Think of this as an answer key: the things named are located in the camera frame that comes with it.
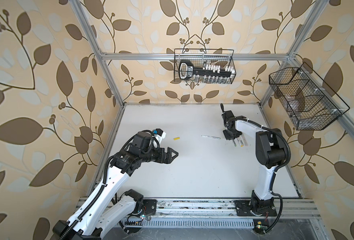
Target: wire mesh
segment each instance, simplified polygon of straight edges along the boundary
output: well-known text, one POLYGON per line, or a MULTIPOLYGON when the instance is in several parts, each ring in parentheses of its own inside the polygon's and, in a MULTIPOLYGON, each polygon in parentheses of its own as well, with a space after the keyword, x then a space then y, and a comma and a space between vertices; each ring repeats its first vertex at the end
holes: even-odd
POLYGON ((318 87, 308 75, 311 68, 303 66, 271 73, 269 84, 297 130, 323 130, 350 107, 323 79, 323 86, 328 86, 327 89, 333 92, 328 93, 324 87, 318 87), (339 98, 346 107, 336 106, 331 96, 339 98))
POLYGON ((174 82, 232 84, 236 76, 234 50, 203 49, 174 50, 174 82))

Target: metal grille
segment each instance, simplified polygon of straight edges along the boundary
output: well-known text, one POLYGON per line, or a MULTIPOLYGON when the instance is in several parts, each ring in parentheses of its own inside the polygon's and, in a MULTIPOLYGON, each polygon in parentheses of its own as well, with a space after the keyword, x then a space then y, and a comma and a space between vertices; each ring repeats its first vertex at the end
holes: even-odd
POLYGON ((350 107, 309 65, 303 66, 271 73, 269 84, 297 130, 323 130, 350 107), (309 70, 322 79, 322 87, 310 79, 309 70), (327 95, 344 106, 337 107, 327 95))
POLYGON ((233 52, 225 49, 175 49, 174 82, 232 84, 236 76, 233 52))
POLYGON ((151 219, 136 223, 129 220, 125 223, 129 226, 143 226, 152 228, 254 228, 253 219, 199 219, 173 218, 173 219, 151 219))

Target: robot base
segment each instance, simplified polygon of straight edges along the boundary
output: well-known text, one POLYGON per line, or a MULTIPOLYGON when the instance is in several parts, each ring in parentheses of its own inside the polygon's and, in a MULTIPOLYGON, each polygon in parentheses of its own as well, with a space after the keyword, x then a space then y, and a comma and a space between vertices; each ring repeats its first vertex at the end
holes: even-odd
POLYGON ((250 200, 237 200, 234 201, 236 205, 237 216, 250 217, 250 216, 264 216, 276 217, 277 211, 274 206, 274 198, 268 200, 260 200, 254 191, 251 193, 250 200))

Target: black mounting plate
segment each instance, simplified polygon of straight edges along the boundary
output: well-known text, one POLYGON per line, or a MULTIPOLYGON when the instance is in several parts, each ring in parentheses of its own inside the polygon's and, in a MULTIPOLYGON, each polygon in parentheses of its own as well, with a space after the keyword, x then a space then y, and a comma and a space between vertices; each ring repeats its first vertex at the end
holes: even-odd
MULTIPOLYGON (((250 200, 236 200, 236 201, 234 201, 234 204, 236 205, 237 216, 239 216, 239 217, 255 217, 255 215, 250 212, 249 203, 250 203, 250 200)), ((267 211, 267 215, 269 217, 276 217, 277 216, 277 211, 275 210, 274 204, 273 204, 273 207, 266 209, 266 211, 267 211)))

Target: beige wall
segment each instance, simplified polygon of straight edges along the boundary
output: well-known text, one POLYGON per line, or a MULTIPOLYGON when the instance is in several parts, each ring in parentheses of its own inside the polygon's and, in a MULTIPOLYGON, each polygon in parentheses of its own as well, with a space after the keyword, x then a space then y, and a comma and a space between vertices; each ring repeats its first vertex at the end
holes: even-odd
MULTIPOLYGON (((347 114, 354 119, 354 1, 330 3, 334 6, 327 5, 298 58, 312 63, 350 105, 347 114)), ((270 126, 280 128, 288 139, 292 152, 289 165, 305 197, 314 199, 330 236, 353 240, 354 140, 338 122, 323 131, 295 131, 275 97, 264 109, 270 126)))
POLYGON ((80 71, 92 50, 66 3, 0 1, 0 239, 51 237, 85 196, 118 111, 93 55, 80 71))
POLYGON ((81 2, 100 48, 110 53, 165 53, 166 48, 286 53, 312 7, 311 0, 297 0, 293 7, 289 0, 81 2))

